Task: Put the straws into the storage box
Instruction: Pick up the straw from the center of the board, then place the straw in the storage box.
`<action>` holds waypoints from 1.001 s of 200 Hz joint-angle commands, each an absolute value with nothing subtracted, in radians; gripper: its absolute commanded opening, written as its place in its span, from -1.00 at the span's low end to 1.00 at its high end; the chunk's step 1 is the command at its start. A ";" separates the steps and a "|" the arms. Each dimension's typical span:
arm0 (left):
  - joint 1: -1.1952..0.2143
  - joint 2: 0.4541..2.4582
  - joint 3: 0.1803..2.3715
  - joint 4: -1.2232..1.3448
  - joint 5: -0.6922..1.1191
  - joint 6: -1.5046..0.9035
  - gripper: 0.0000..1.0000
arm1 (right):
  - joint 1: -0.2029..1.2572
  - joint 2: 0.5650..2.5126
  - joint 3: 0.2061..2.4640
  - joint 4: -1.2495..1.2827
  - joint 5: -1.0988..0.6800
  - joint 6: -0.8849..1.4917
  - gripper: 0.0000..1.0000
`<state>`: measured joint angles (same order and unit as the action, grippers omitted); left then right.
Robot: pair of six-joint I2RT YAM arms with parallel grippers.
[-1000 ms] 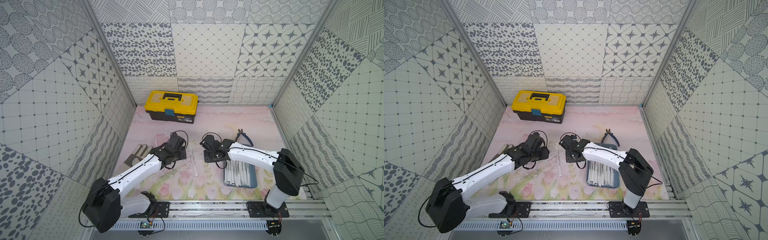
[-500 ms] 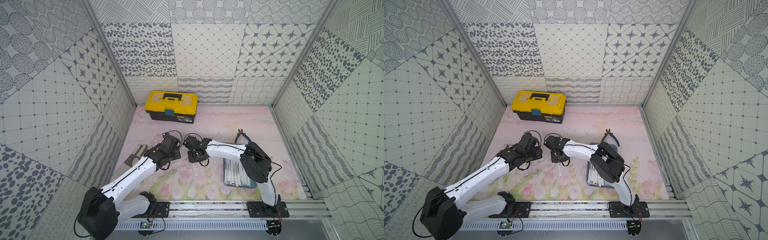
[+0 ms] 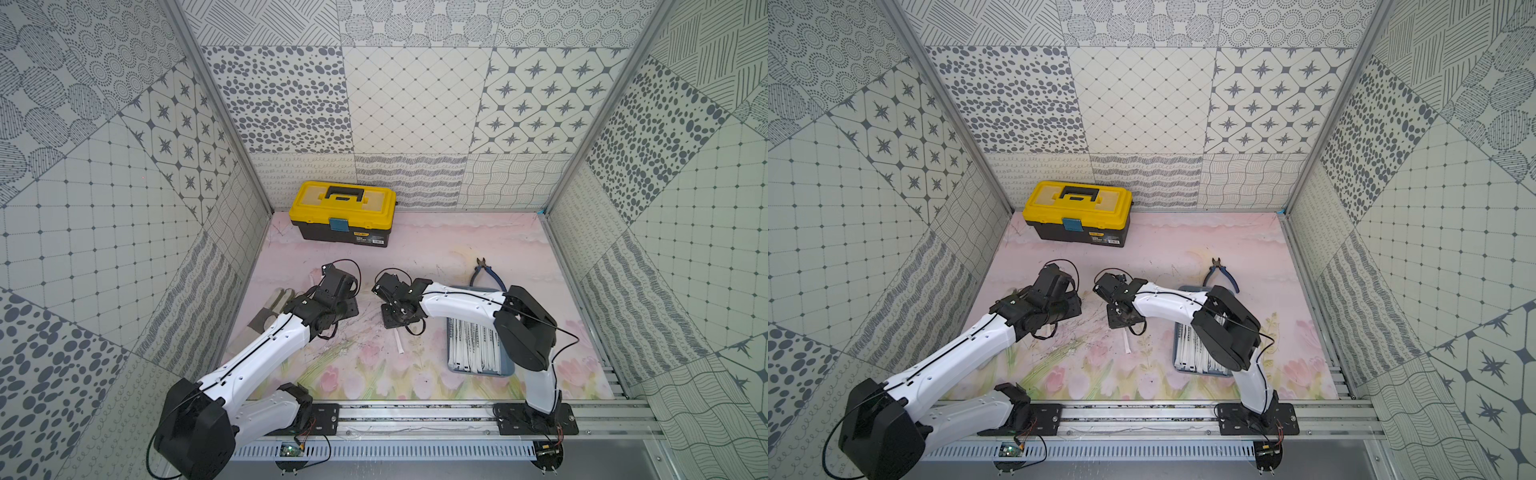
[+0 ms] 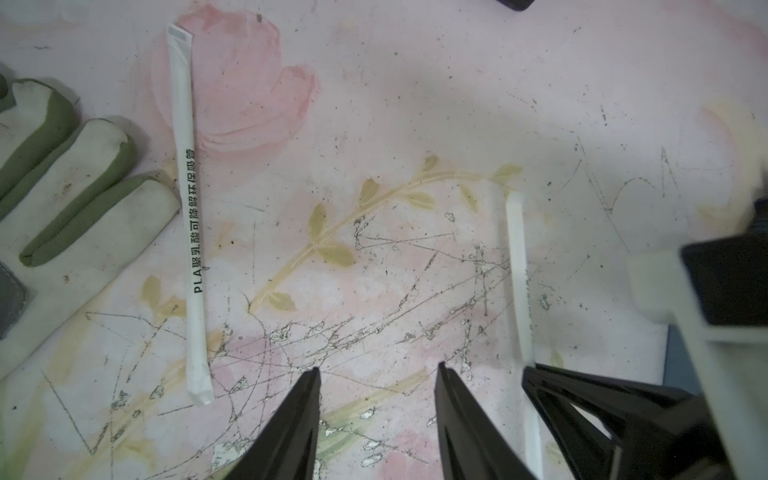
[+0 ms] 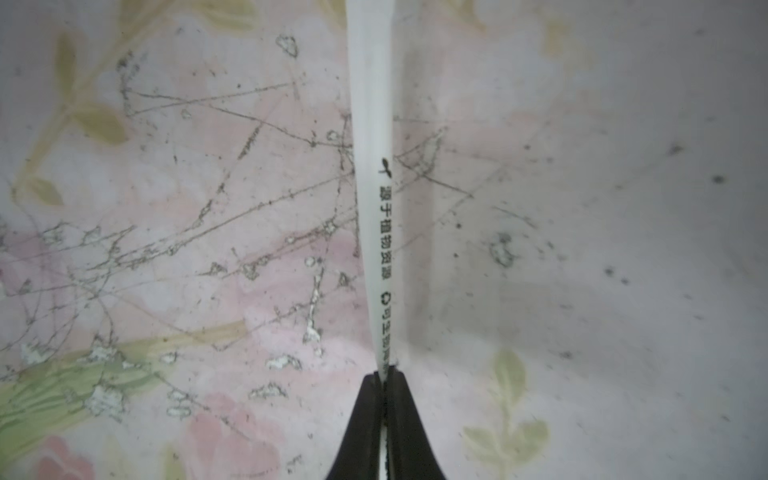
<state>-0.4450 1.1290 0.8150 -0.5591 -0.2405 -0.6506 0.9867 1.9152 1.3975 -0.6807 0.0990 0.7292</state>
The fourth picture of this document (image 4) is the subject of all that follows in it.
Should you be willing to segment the blue plastic storage tray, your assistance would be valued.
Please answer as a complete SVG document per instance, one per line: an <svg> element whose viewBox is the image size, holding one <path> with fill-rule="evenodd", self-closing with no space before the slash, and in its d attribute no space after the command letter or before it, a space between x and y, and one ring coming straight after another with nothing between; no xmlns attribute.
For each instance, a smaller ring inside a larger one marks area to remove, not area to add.
<svg viewBox="0 0 768 480"><path fill-rule="evenodd" d="M702 394L698 375L676 325L668 326L662 384L692 395Z"/></svg>

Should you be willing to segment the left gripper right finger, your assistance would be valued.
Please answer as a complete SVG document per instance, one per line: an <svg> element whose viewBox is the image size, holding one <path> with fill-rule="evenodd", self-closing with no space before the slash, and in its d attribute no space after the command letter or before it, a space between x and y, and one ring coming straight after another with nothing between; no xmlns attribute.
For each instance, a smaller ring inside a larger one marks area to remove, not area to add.
<svg viewBox="0 0 768 480"><path fill-rule="evenodd" d="M455 370L438 365L434 389L443 476L517 480L534 475L512 451Z"/></svg>

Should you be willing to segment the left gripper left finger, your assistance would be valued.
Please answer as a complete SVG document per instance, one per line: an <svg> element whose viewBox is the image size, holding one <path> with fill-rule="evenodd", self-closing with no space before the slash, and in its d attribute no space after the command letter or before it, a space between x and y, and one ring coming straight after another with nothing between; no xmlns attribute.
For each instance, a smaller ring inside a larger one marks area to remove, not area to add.
<svg viewBox="0 0 768 480"><path fill-rule="evenodd" d="M311 480L320 422L321 373L303 372L227 480Z"/></svg>

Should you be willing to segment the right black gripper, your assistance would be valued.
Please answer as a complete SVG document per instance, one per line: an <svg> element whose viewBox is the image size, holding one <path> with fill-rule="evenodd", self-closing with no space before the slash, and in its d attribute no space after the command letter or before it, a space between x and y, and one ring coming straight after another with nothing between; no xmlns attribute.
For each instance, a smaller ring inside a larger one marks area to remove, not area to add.
<svg viewBox="0 0 768 480"><path fill-rule="evenodd" d="M524 391L576 479L734 479L702 396L682 389L537 364ZM619 438L582 414L630 420Z"/></svg>

